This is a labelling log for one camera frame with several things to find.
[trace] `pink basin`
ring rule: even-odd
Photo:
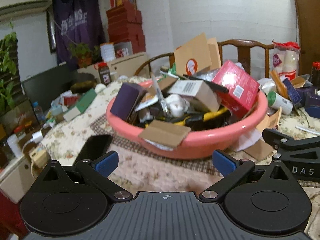
[[[140,83],[143,87],[150,86],[151,81]],[[238,140],[239,136],[252,130],[265,117],[268,107],[267,98],[263,92],[259,92],[258,106],[245,119],[221,128],[191,132],[174,151],[160,150],[147,143],[138,135],[142,128],[128,124],[110,113],[114,98],[107,106],[107,120],[111,127],[122,137],[141,144],[146,149],[158,155],[173,159],[198,159],[208,157],[216,149],[224,150]]]

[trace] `stacked red boxes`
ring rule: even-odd
[[[130,41],[133,53],[146,51],[142,30],[141,11],[125,1],[122,5],[107,11],[109,40],[113,43]]]

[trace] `white wall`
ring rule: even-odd
[[[103,14],[109,0],[100,0]],[[294,0],[137,0],[142,11],[148,54],[173,51],[192,37],[251,39],[270,44],[296,40]],[[236,49],[226,46],[225,59],[236,61]],[[252,49],[252,75],[263,76],[264,50]]]
[[[0,25],[0,39],[11,32],[9,22]],[[18,62],[21,81],[57,66],[56,54],[50,54],[46,13],[12,19],[18,38]]]

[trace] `red circular logo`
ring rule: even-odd
[[[196,62],[195,59],[191,58],[187,61],[186,64],[186,72],[188,76],[194,75],[198,70],[198,63]]]

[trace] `tablecloth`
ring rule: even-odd
[[[115,134],[106,120],[105,111],[109,101],[116,96],[123,82],[139,83],[142,77],[112,82],[97,95],[93,103],[81,116],[71,122],[62,122],[48,132],[42,140],[42,146],[51,158],[61,165],[72,165],[86,140],[92,135],[112,134],[114,139],[109,150],[119,154],[119,166],[109,177],[121,187],[132,192],[137,191],[195,191],[197,194],[222,178],[212,166],[211,158],[181,161],[157,156],[140,145]],[[314,119],[316,130],[320,130],[320,121]],[[282,116],[279,131],[303,139],[314,135],[295,128],[296,124],[307,126],[306,118]],[[236,159],[248,158],[258,164],[269,164],[272,154],[257,162],[245,152],[227,153]],[[320,239],[320,185],[319,183],[299,181],[312,202],[312,214],[305,230],[313,239]]]

